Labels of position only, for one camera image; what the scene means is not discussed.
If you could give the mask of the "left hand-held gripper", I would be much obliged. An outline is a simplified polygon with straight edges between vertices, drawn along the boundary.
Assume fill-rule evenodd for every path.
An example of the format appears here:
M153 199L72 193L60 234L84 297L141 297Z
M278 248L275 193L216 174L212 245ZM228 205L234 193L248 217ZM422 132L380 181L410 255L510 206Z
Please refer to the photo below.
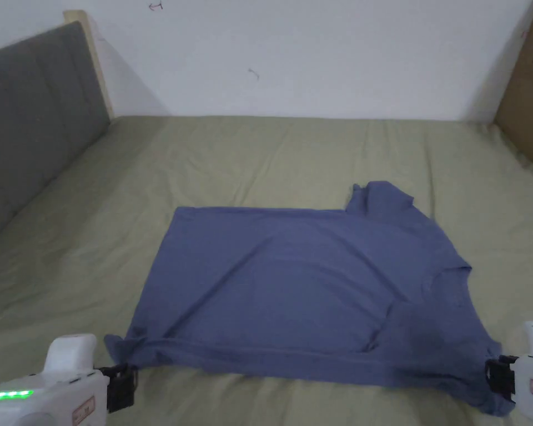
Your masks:
M106 425L110 376L117 372L117 410L132 407L138 368L94 367L96 346L93 334L60 336L42 371L0 383L0 425Z

